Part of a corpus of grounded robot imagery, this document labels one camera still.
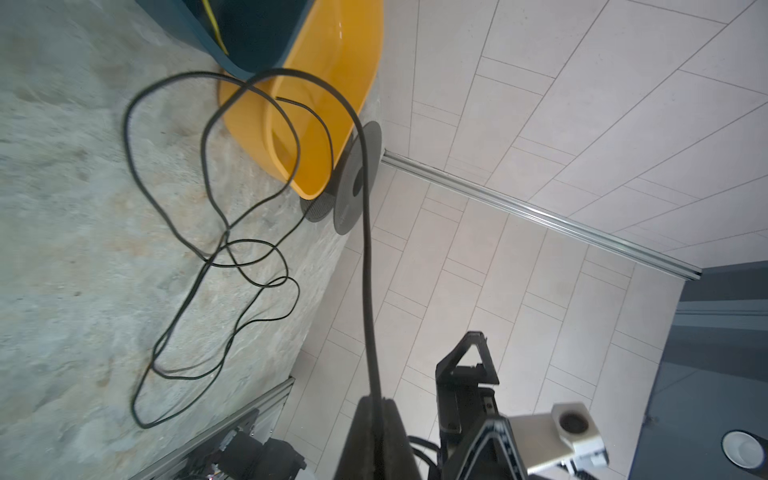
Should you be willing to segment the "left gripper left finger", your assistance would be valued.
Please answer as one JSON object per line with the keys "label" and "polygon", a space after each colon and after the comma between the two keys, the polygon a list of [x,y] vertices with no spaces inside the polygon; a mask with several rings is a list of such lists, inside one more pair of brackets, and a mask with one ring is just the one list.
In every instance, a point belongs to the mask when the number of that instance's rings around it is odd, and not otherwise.
{"label": "left gripper left finger", "polygon": [[421,478],[393,399],[377,403],[363,396],[359,400],[333,478]]}

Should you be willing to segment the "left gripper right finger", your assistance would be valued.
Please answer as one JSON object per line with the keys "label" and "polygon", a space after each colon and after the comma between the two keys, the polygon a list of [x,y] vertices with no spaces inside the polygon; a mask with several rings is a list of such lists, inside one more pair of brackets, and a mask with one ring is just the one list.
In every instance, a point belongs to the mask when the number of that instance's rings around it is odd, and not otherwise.
{"label": "left gripper right finger", "polygon": [[486,336],[480,331],[466,332],[437,364],[435,381],[441,442],[458,444],[488,413],[494,391],[485,385],[499,384]]}

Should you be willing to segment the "dark grey cable spool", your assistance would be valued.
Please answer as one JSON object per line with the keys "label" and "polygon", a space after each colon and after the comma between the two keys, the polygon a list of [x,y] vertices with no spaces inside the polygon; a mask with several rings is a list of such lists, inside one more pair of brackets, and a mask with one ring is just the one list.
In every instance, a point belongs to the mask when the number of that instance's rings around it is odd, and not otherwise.
{"label": "dark grey cable spool", "polygon": [[[382,154],[382,129],[378,122],[364,125],[369,160],[369,187],[375,182]],[[339,235],[348,234],[363,214],[363,153],[360,141],[350,139],[334,168],[328,188],[316,199],[301,199],[305,219],[318,223],[333,214],[333,223]]]}

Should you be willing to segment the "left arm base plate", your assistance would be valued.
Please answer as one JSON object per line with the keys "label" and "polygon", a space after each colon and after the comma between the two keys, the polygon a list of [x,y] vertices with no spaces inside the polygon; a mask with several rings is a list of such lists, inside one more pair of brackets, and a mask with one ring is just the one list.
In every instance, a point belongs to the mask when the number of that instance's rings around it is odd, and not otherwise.
{"label": "left arm base plate", "polygon": [[212,464],[230,479],[296,479],[307,467],[305,457],[288,442],[268,439],[259,442],[244,431],[236,431],[223,450],[212,456]]}

